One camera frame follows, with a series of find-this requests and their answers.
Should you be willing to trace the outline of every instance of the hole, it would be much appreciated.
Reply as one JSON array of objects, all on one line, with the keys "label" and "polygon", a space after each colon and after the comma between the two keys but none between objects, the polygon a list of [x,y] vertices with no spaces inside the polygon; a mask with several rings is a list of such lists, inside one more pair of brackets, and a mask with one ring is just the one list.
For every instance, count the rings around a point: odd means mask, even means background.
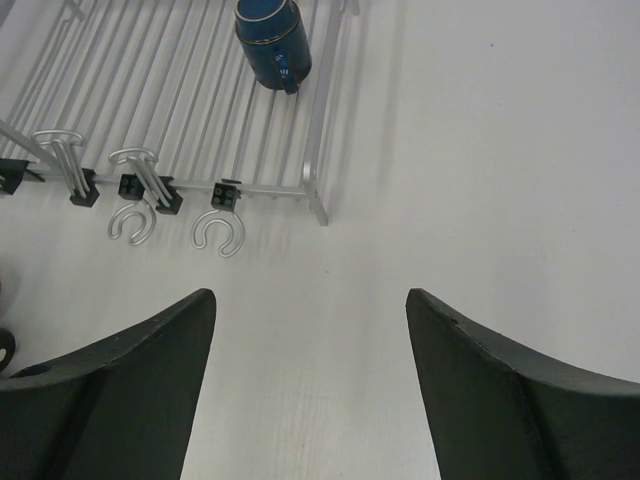
[{"label": "hole", "polygon": [[34,365],[33,367],[27,367],[24,370],[20,370],[12,378],[35,377],[36,375],[42,375],[49,370],[51,370],[51,367],[48,365]]}]

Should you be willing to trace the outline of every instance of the blue mug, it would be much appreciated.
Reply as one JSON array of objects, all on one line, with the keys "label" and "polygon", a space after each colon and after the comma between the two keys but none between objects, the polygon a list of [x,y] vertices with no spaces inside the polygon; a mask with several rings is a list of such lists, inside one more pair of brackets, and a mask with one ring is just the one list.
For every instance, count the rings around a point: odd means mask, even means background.
[{"label": "blue mug", "polygon": [[311,51],[293,0],[238,0],[236,34],[257,80],[297,93],[311,71]]}]

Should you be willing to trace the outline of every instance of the gold rim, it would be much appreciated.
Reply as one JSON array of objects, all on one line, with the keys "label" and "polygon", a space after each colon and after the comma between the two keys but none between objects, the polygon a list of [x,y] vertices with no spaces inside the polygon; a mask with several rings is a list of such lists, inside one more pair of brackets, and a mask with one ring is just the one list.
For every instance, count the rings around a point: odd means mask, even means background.
[{"label": "gold rim", "polygon": [[247,18],[245,16],[243,16],[240,13],[240,10],[238,10],[238,7],[240,6],[240,0],[238,0],[236,2],[236,8],[235,8],[235,13],[236,13],[236,17],[244,20],[245,22],[263,22],[265,20],[269,20],[271,17],[274,17],[275,15],[277,15],[278,13],[280,13],[280,10],[282,10],[284,8],[284,6],[287,4],[288,0],[282,0],[282,3],[280,4],[280,6],[278,7],[278,9],[273,12],[270,13],[269,15],[267,15],[266,17],[262,17],[262,18]]},{"label": "gold rim", "polygon": [[271,40],[262,40],[262,41],[260,41],[260,40],[259,41],[247,40],[242,35],[240,35],[240,32],[238,32],[238,24],[236,24],[236,35],[238,36],[238,38],[240,39],[241,42],[246,43],[248,45],[271,45],[272,43],[279,42],[284,37],[286,37],[291,32],[293,32],[296,28],[298,28],[298,25],[300,25],[300,19],[301,19],[300,9],[298,8],[298,6],[295,3],[294,3],[294,6],[296,7],[296,23],[294,23],[293,26],[289,30],[287,30],[283,34],[277,36],[276,38],[272,38]]}]

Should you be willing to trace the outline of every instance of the mug handle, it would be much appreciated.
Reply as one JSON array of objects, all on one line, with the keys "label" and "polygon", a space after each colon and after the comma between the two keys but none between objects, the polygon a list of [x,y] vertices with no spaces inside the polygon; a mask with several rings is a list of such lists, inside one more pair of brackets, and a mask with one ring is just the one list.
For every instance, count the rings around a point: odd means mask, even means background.
[{"label": "mug handle", "polygon": [[285,57],[283,54],[278,54],[276,55],[275,61],[280,72],[282,84],[284,85],[284,91],[287,92],[287,95],[298,93],[298,82],[293,75],[293,70],[291,70],[291,68],[289,67],[289,61],[287,60],[287,57]]}]

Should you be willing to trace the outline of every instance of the rack leg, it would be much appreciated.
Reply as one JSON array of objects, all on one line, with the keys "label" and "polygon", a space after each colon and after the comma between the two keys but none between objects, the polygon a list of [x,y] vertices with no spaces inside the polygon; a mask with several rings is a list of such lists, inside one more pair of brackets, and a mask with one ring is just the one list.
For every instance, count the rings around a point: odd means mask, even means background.
[{"label": "rack leg", "polygon": [[329,225],[329,216],[327,215],[327,211],[324,209],[324,205],[322,205],[322,200],[320,199],[320,194],[318,194],[318,189],[313,186],[311,189],[307,189],[305,187],[305,191],[307,192],[307,197],[309,198],[309,209],[315,214],[318,219],[318,223],[320,223],[321,227],[326,227]]}]

